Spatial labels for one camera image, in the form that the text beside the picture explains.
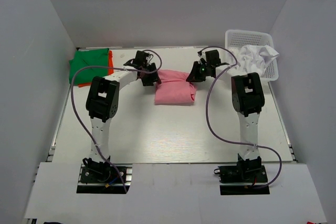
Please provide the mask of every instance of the white table surface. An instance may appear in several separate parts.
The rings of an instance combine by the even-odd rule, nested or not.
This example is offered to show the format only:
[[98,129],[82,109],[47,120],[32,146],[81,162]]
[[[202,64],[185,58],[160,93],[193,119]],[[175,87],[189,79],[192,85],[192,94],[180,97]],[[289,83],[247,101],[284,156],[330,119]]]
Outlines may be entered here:
[[[190,72],[198,60],[199,48],[155,48],[163,59],[162,69]],[[113,50],[113,64],[121,67],[134,58],[137,49]],[[197,83],[194,105],[154,105],[155,87],[143,87],[141,80],[124,87],[119,108],[110,127],[111,160],[132,163],[223,163],[236,162],[238,146],[217,140],[207,128],[205,99],[213,78]],[[268,84],[263,85],[265,106],[259,119],[259,144],[274,148],[283,161],[292,161],[288,143]],[[74,89],[78,113],[91,128],[85,102],[89,87]],[[238,115],[232,105],[230,86],[218,81],[210,99],[209,114],[213,129],[220,136],[240,141]],[[68,99],[56,138],[53,162],[80,163],[90,152],[90,138],[78,123]],[[264,162],[277,156],[260,150]]]
[[[134,164],[126,195],[76,194],[79,164],[41,163],[25,218],[64,224],[325,222],[304,164],[284,164],[269,195],[221,196],[215,164]],[[278,164],[266,164],[268,177]]]

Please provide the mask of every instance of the white backdrop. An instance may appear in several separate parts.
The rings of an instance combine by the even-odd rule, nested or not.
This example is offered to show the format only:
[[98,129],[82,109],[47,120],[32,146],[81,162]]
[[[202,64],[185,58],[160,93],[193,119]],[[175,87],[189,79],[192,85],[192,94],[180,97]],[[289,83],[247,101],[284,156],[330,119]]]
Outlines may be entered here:
[[336,223],[335,14],[336,0],[287,0],[271,31],[281,55],[272,86],[328,223]]
[[21,223],[75,47],[50,0],[0,0],[0,223]]
[[51,0],[76,47],[224,44],[269,32],[286,0]]

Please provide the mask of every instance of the white basket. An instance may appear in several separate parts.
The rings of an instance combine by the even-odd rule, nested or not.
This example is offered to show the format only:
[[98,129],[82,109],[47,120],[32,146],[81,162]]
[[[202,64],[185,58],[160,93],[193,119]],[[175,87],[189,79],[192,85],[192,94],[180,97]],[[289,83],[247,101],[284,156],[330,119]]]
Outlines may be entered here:
[[[272,36],[267,33],[260,33],[258,31],[244,31],[244,30],[228,30],[225,33],[225,48],[233,52],[234,55],[239,53],[242,46],[254,45],[265,46],[269,45],[274,48]],[[261,81],[275,81],[279,77],[277,59],[272,61],[265,71]]]

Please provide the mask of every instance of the wire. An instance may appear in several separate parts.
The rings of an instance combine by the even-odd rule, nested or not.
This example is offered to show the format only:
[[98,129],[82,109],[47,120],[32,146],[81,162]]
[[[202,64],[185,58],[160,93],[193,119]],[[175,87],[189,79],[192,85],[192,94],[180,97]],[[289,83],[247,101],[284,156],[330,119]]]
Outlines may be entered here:
[[119,178],[119,176],[116,177],[116,178],[115,178],[114,180],[112,180],[111,182],[109,182],[109,186],[112,185],[118,178]]
[[220,171],[221,171],[221,170],[220,170],[219,168],[214,169],[214,174],[215,174],[215,175],[219,175],[219,174],[220,174]]
[[218,136],[218,135],[214,132],[214,130],[212,129],[212,127],[211,127],[211,125],[210,125],[210,121],[209,121],[209,99],[210,99],[210,95],[211,95],[212,89],[213,89],[213,87],[214,87],[216,81],[217,81],[217,80],[218,80],[218,79],[219,79],[225,72],[227,72],[230,68],[233,68],[233,67],[235,67],[235,66],[238,64],[237,58],[234,56],[234,54],[233,54],[231,51],[229,51],[229,50],[227,50],[226,48],[224,48],[224,47],[209,46],[209,47],[205,47],[205,48],[203,48],[203,49],[201,50],[201,52],[202,52],[203,50],[207,49],[207,48],[212,48],[212,47],[214,47],[214,48],[220,48],[220,49],[223,49],[223,50],[229,52],[229,53],[232,55],[232,57],[235,59],[235,63],[234,63],[233,65],[230,65],[228,68],[224,69],[222,72],[220,72],[220,73],[216,76],[215,80],[213,81],[213,83],[211,84],[211,86],[210,86],[210,88],[209,88],[208,95],[207,95],[207,97],[206,97],[206,103],[205,103],[205,118],[206,118],[206,123],[207,123],[207,125],[208,125],[208,128],[209,128],[210,132],[211,132],[216,138],[218,138],[219,140],[221,140],[221,141],[223,141],[223,142],[225,142],[225,143],[228,143],[228,144],[237,144],[237,145],[248,145],[248,146],[253,146],[253,147],[256,147],[256,148],[267,149],[267,150],[270,150],[270,151],[274,152],[274,153],[278,156],[278,158],[279,158],[279,170],[278,170],[277,175],[276,175],[270,182],[268,182],[268,183],[266,183],[266,184],[264,184],[264,185],[261,185],[261,186],[253,186],[253,188],[255,188],[255,189],[262,189],[262,188],[267,187],[267,186],[269,186],[270,184],[272,184],[272,183],[279,177],[279,175],[280,175],[280,173],[281,173],[281,169],[282,169],[282,159],[281,159],[279,153],[278,153],[275,149],[273,149],[273,148],[271,148],[271,147],[262,146],[262,145],[254,145],[254,144],[251,144],[251,143],[242,143],[242,142],[234,142],[234,141],[226,140],[226,139],[224,139],[224,138]]
[[231,66],[231,68],[232,68],[232,67],[235,67],[235,66],[238,65],[238,60],[237,60],[236,56],[235,56],[230,50],[228,50],[228,49],[226,49],[226,48],[224,48],[224,47],[219,47],[219,46],[208,46],[208,47],[203,48],[203,49],[202,49],[201,51],[199,51],[199,52],[202,53],[205,49],[208,49],[208,48],[220,48],[220,49],[222,49],[222,50],[224,50],[224,51],[227,51],[229,54],[231,54],[231,56],[232,56],[232,57],[235,59],[235,61],[236,61],[236,63],[233,64],[233,65]]
[[[72,81],[71,81],[71,85],[70,85],[71,104],[72,104],[72,108],[73,108],[73,110],[74,110],[74,113],[75,113],[75,116],[76,116],[78,122],[79,122],[80,125],[83,127],[83,129],[86,131],[86,133],[88,133],[88,135],[90,136],[90,138],[91,138],[92,142],[94,143],[94,145],[95,145],[95,147],[96,147],[96,149],[97,149],[97,152],[98,152],[98,154],[100,155],[100,157],[101,157],[105,162],[107,162],[109,165],[111,165],[111,166],[115,169],[115,171],[117,172],[117,174],[120,174],[118,168],[115,166],[115,164],[113,164],[111,161],[109,161],[107,158],[105,158],[105,157],[103,156],[103,154],[102,154],[102,152],[101,152],[99,146],[97,145],[97,141],[95,140],[95,138],[93,137],[93,135],[91,134],[91,132],[88,130],[88,128],[86,128],[86,126],[84,125],[82,119],[80,118],[80,116],[79,116],[79,114],[78,114],[78,112],[77,112],[77,109],[76,109],[76,106],[75,106],[75,99],[74,99],[74,95],[73,95],[73,94],[74,94],[74,93],[73,93],[73,92],[74,92],[74,91],[73,91],[73,90],[74,90],[73,88],[74,88],[74,84],[75,84],[75,79],[76,79],[77,75],[78,75],[80,72],[82,72],[82,71],[85,70],[85,69],[91,69],[91,68],[104,68],[104,69],[114,69],[114,70],[127,70],[127,71],[135,71],[135,72],[147,73],[147,74],[157,72],[157,71],[162,67],[162,59],[161,59],[161,57],[160,57],[155,51],[153,51],[153,50],[150,50],[150,49],[143,50],[143,52],[145,52],[145,51],[152,52],[152,53],[154,53],[154,54],[159,58],[159,60],[160,60],[160,65],[159,65],[159,67],[158,67],[156,70],[153,70],[153,71],[151,71],[151,72],[147,72],[147,71],[144,71],[144,70],[138,70],[138,69],[127,69],[127,68],[124,69],[124,68],[105,67],[105,66],[87,66],[87,67],[83,67],[83,68],[79,69],[79,70],[74,74],[74,76],[73,76],[73,78],[72,78]],[[125,182],[124,182],[123,178],[120,177],[120,180],[121,180],[122,186],[124,187],[125,193],[127,193],[127,188],[126,188],[126,185],[125,185]]]
[[109,179],[110,176],[111,176],[111,171],[110,171],[110,174],[109,174],[109,176],[107,177],[107,179],[105,179],[105,180],[97,180],[97,181],[99,181],[99,182],[106,182],[106,181]]
[[252,188],[257,182],[257,177],[254,178],[253,184],[250,186],[247,186],[247,188]]
[[149,59],[149,61],[148,61],[148,64],[151,62],[151,60],[154,58],[154,55],[152,55],[152,54],[149,54],[149,56],[151,56],[151,58]]

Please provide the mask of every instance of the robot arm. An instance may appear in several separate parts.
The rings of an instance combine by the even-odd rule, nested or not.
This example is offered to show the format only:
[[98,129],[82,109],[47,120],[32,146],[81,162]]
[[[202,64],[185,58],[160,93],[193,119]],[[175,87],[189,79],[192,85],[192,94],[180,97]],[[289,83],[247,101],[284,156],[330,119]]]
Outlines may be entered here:
[[[200,60],[194,62],[193,69],[186,81],[202,82],[205,81],[207,76],[215,78],[217,74],[229,68],[227,63],[221,63],[217,50],[207,51],[204,54],[200,51],[198,55]],[[232,102],[238,113],[240,123],[240,142],[253,145],[241,145],[238,153],[238,176],[236,178],[247,180],[255,177],[262,169],[257,148],[258,120],[261,108],[265,104],[265,98],[257,73],[240,75],[239,71],[230,70],[232,70],[231,73],[226,71],[221,79],[227,83],[231,82]]]
[[[136,70],[151,72],[156,70],[155,63],[148,64],[149,54],[138,51],[134,59],[124,65],[129,71],[118,71],[106,77],[94,77],[88,94],[86,109],[92,124],[92,135],[97,142],[104,157],[109,155],[109,128],[112,118],[118,110],[119,91],[129,83],[138,79],[144,86],[153,86],[154,82],[161,83],[157,72],[151,74],[138,73]],[[85,165],[98,167],[97,164],[104,162],[99,155],[96,146],[91,143],[91,152]]]
[[[92,81],[86,108],[91,119],[92,135],[104,157],[110,156],[109,130],[111,120],[117,113],[119,91],[137,79],[136,71],[118,71],[103,78],[95,77]],[[101,97],[99,93],[106,93],[106,97]],[[97,163],[104,162],[93,142],[89,158]]]
[[199,61],[194,61],[193,68],[186,79],[188,82],[202,82],[205,81],[207,76],[215,78],[216,72],[219,70],[218,68],[224,70],[229,67],[228,63],[221,62],[217,50],[211,50],[205,53],[199,51],[198,56],[200,57]]

